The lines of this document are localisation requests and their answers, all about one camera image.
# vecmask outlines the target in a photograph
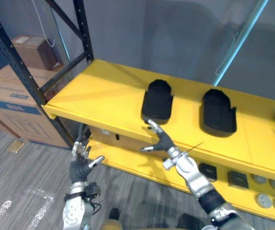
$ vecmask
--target cable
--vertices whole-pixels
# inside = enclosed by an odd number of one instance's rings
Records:
[[[94,210],[97,208],[97,207],[99,207],[96,211],[94,211],[93,213],[92,213],[92,216],[93,215],[95,215],[97,212],[99,212],[99,210],[101,209],[101,204],[100,203],[92,203],[93,205],[94,205]]]
[[[40,25],[41,25],[41,28],[42,28],[42,31],[43,31],[43,35],[44,35],[44,37],[45,37],[45,39],[46,39],[46,41],[47,41],[48,45],[52,48],[52,47],[54,47],[54,46],[55,46],[55,39],[53,39],[53,43],[52,43],[52,44],[50,44],[50,42],[48,41],[48,38],[47,38],[47,36],[46,36],[46,34],[45,34],[45,31],[44,31],[44,28],[43,28],[43,24],[42,24],[42,20],[41,20],[40,14],[38,13],[38,10],[37,10],[37,7],[36,7],[36,4],[35,4],[34,0],[31,0],[31,2],[32,2],[32,3],[33,3],[33,5],[34,5],[34,8],[35,8],[35,11],[36,11],[36,14],[37,14],[38,20],[39,20],[39,22],[40,22]]]

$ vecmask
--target blue light strip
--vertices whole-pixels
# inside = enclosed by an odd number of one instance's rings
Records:
[[[220,82],[220,80],[223,78],[228,67],[230,66],[230,64],[234,60],[235,56],[237,55],[238,51],[242,47],[243,43],[245,42],[247,36],[251,32],[253,26],[255,25],[256,21],[258,20],[260,14],[262,13],[262,11],[265,8],[265,6],[267,5],[267,3],[268,3],[268,0],[259,0],[259,2],[257,3],[256,7],[254,8],[252,14],[250,15],[250,17],[248,19],[246,25],[244,26],[244,28],[240,32],[237,40],[235,41],[234,45],[230,49],[228,55],[223,60],[223,62],[220,64],[219,68],[222,69],[222,71],[219,71],[218,78],[215,80],[215,82],[213,84],[214,86],[217,86],[218,83]]]

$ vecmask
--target black cable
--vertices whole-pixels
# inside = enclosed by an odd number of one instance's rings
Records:
[[[92,213],[92,216],[93,215],[95,215],[97,212],[99,212],[99,210],[101,209],[101,204],[100,203],[92,203],[93,205],[94,205],[94,210],[99,206],[99,208],[96,210],[96,211],[94,211],[93,213]]]

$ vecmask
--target label on box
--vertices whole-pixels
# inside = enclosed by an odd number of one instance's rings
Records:
[[[38,46],[42,43],[43,38],[42,37],[32,37],[30,38],[25,45],[28,46]]]
[[[14,110],[22,113],[41,115],[41,113],[37,110],[37,108],[21,105],[21,104],[14,104],[10,102],[0,102],[0,108]]]
[[[20,37],[15,41],[15,43],[22,44],[25,43],[28,39],[29,37]]]
[[[110,132],[109,132],[108,130],[101,129],[101,132],[102,132],[104,135],[110,135]]]
[[[16,98],[20,98],[20,99],[27,99],[29,96],[27,95],[21,95],[21,94],[16,94],[16,93],[12,93],[10,95],[10,97],[16,97]]]

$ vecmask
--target white sticker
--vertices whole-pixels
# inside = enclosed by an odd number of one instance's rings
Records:
[[[22,43],[26,42],[28,39],[29,39],[29,37],[20,37],[15,41],[15,43],[22,44]]]
[[[25,45],[26,46],[39,46],[42,42],[43,42],[42,37],[32,37],[25,43]]]
[[[104,135],[110,135],[110,132],[109,132],[108,130],[101,129],[101,132],[102,132]]]

